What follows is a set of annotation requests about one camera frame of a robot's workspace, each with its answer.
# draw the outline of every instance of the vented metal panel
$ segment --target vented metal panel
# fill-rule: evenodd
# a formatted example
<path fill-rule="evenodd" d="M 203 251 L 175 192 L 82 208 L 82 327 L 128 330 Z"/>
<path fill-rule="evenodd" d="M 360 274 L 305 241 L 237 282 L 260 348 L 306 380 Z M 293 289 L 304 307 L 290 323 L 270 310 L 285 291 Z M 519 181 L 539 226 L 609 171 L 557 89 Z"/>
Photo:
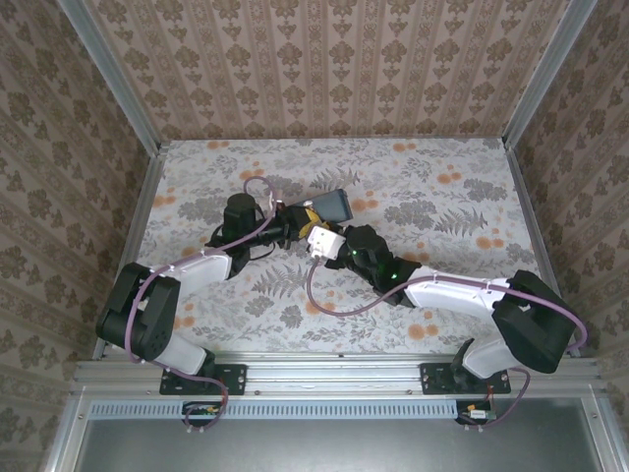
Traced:
<path fill-rule="evenodd" d="M 94 401 L 90 420 L 182 419 L 182 400 Z M 455 400 L 264 401 L 234 400 L 224 419 L 359 420 L 452 419 Z"/>

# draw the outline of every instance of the floral wallpaper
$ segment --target floral wallpaper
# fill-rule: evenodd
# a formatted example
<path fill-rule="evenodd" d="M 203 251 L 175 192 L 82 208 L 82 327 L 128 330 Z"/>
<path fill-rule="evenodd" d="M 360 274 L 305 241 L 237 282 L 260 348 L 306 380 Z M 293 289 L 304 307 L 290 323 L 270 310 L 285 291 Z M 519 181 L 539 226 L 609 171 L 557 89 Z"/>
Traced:
<path fill-rule="evenodd" d="M 86 0 L 162 140 L 496 137 L 568 0 Z"/>
<path fill-rule="evenodd" d="M 517 153 L 566 300 L 629 430 L 629 3 L 600 0 Z"/>
<path fill-rule="evenodd" d="M 0 2 L 0 470 L 38 470 L 146 156 L 53 1 Z"/>
<path fill-rule="evenodd" d="M 222 222 L 227 199 L 252 175 L 270 179 L 287 204 L 344 189 L 350 224 L 372 225 L 406 259 L 477 277 L 537 271 L 498 138 L 174 142 L 140 263 L 162 266 L 200 249 Z M 259 201 L 263 190 L 252 183 Z M 386 304 L 365 316 L 324 315 L 306 296 L 311 265 L 305 242 L 276 249 L 237 277 L 181 299 L 175 328 L 213 350 L 346 353 L 454 353 L 493 329 L 491 321 L 460 313 Z M 314 275 L 314 294 L 337 311 L 374 298 L 353 273 L 324 267 Z"/>

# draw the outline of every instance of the patterned wall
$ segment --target patterned wall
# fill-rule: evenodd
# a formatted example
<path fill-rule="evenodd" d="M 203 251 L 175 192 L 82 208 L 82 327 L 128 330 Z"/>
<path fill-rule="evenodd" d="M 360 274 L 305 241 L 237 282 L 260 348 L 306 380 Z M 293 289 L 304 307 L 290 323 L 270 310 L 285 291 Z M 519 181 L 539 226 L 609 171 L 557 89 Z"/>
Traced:
<path fill-rule="evenodd" d="M 629 2 L 599 1 L 517 151 L 562 292 L 629 428 Z"/>
<path fill-rule="evenodd" d="M 0 2 L 0 470 L 36 470 L 54 438 L 145 166 L 55 2 Z"/>
<path fill-rule="evenodd" d="M 87 0 L 162 139 L 500 136 L 568 0 Z"/>

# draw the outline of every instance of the aluminum frame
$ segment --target aluminum frame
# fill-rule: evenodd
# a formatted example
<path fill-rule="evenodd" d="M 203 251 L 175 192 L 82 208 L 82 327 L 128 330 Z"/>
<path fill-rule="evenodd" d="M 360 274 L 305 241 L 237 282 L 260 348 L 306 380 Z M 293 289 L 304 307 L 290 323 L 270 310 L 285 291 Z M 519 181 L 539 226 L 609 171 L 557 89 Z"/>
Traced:
<path fill-rule="evenodd" d="M 217 355 L 217 362 L 245 363 L 249 366 L 247 390 L 243 397 L 251 402 L 364 400 L 379 402 L 435 399 L 477 399 L 481 395 L 423 395 L 419 366 L 425 362 L 449 362 L 452 356 L 437 354 L 268 354 L 229 353 Z M 218 400 L 218 396 L 164 397 L 158 394 L 162 371 L 159 368 L 131 364 L 124 351 L 108 346 L 101 361 L 81 362 L 75 372 L 70 400 L 66 407 L 61 434 L 53 445 L 46 472 L 70 472 L 77 465 L 86 428 L 88 412 L 94 401 L 124 399 L 163 401 L 164 399 Z M 524 376 L 511 375 L 512 392 L 500 397 L 514 397 Z M 552 375 L 532 373 L 525 398 L 580 398 L 588 418 L 602 470 L 628 471 L 629 459 L 615 418 L 605 397 L 597 361 L 566 357 Z"/>
<path fill-rule="evenodd" d="M 85 45 L 89 57 L 96 64 L 103 79 L 116 97 L 138 139 L 153 159 L 159 149 L 159 132 L 150 121 L 123 68 L 112 54 L 102 31 L 98 28 L 87 5 L 82 0 L 59 0 L 59 4 Z"/>
<path fill-rule="evenodd" d="M 515 185 L 515 191 L 518 194 L 520 200 L 520 207 L 522 208 L 522 214 L 524 215 L 524 222 L 529 230 L 529 237 L 531 238 L 531 244 L 533 245 L 533 252 L 540 268 L 541 279 L 559 296 L 561 292 L 557 279 L 554 276 L 552 270 L 552 264 L 548 257 L 548 251 L 543 243 L 542 232 L 538 225 L 538 220 L 535 217 L 535 211 L 533 210 L 533 204 L 531 198 L 527 192 L 527 186 L 524 182 L 524 176 L 520 170 L 520 164 L 518 164 L 517 155 L 515 149 L 511 146 L 506 147 L 507 162 L 511 169 L 511 175 L 513 176 L 513 183 Z"/>
<path fill-rule="evenodd" d="M 554 35 L 548 42 L 540 64 L 531 76 L 522 98 L 516 105 L 507 124 L 503 140 L 515 147 L 527 125 L 542 103 L 543 96 L 552 84 L 568 52 L 574 45 L 598 0 L 574 0 L 570 2 Z"/>
<path fill-rule="evenodd" d="M 138 197 L 138 205 L 136 206 L 134 217 L 131 220 L 129 234 L 127 235 L 125 248 L 123 249 L 120 257 L 116 277 L 120 273 L 120 270 L 122 270 L 122 267 L 128 263 L 132 263 L 138 257 L 144 231 L 146 230 L 146 224 L 148 223 L 148 217 L 150 216 L 150 208 L 153 200 L 155 199 L 159 179 L 161 179 L 166 156 L 168 155 L 168 149 L 170 149 L 170 143 L 166 143 L 162 146 L 159 149 L 157 157 L 148 162 L 148 167 L 146 168 L 146 174 L 144 175 L 144 181 L 142 184 L 142 190 L 140 191 L 140 196 Z M 91 358 L 94 360 L 100 359 L 104 350 L 105 341 L 98 338 Z"/>

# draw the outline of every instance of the yellow object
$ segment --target yellow object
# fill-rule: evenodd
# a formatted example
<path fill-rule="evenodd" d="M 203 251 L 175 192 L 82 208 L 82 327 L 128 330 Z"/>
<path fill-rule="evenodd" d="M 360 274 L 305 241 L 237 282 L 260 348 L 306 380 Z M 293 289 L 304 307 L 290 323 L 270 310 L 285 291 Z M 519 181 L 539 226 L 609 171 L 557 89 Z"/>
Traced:
<path fill-rule="evenodd" d="M 308 233 L 310 232 L 311 228 L 315 226 L 316 224 L 324 227 L 325 229 L 329 229 L 329 226 L 327 225 L 327 223 L 322 222 L 318 213 L 314 211 L 313 209 L 306 208 L 306 215 L 308 216 L 310 223 L 307 223 L 304 226 L 302 226 L 302 229 L 299 232 L 299 239 L 304 239 L 306 236 L 308 236 Z"/>

